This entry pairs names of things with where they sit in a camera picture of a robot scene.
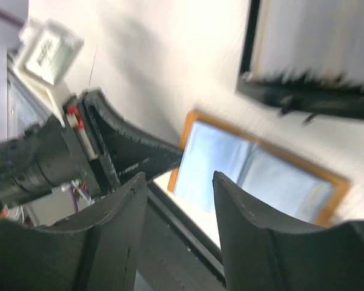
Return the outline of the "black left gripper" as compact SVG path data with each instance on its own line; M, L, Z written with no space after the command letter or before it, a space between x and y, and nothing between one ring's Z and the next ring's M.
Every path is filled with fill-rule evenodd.
M92 158L80 133L97 154ZM127 122L99 89L84 90L64 105L64 119L51 115L16 138L0 141L0 202L18 206L81 179L91 197L125 184L137 173L151 182L180 166L183 152Z

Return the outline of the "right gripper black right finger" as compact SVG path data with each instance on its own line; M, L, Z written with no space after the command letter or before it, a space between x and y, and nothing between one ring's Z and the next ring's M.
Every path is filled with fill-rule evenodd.
M228 290L364 290L364 220L321 227L213 175Z

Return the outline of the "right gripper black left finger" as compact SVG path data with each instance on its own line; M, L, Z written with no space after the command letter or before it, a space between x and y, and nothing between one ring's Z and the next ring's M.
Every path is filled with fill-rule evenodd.
M0 218L0 290L133 290L147 194L138 173L53 226Z

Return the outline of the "yellow leather card holder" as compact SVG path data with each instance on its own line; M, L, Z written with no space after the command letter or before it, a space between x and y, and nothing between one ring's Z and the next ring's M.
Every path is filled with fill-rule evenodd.
M348 179L197 110L187 113L179 147L182 162L167 189L208 213L215 171L271 207L324 227L351 187Z

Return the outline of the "black plastic card box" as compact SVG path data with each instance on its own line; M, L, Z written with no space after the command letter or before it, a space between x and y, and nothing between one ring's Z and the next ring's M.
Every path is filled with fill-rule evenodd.
M237 91L265 106L279 109L282 116L292 112L308 113L305 124L309 124L318 115L364 121L364 89L358 86L327 88L322 86L320 81L307 79L307 73L293 81L285 81L283 75L275 77L272 81L252 80L252 52L256 43L257 20L261 6L260 1L251 1Z

